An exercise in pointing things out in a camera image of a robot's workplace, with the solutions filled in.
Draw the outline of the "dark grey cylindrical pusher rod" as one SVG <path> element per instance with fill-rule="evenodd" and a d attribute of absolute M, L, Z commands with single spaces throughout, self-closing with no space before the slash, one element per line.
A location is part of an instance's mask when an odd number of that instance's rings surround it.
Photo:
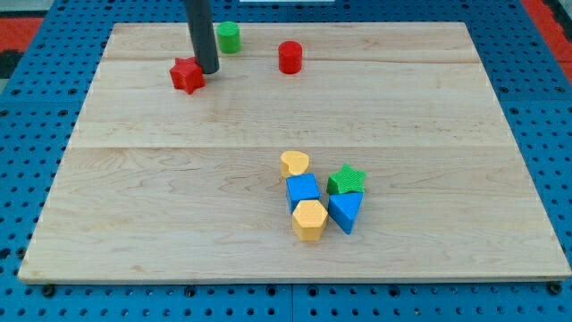
<path fill-rule="evenodd" d="M 197 64 L 204 74 L 214 74 L 220 66 L 211 5 L 208 0 L 184 0 L 183 3 Z"/>

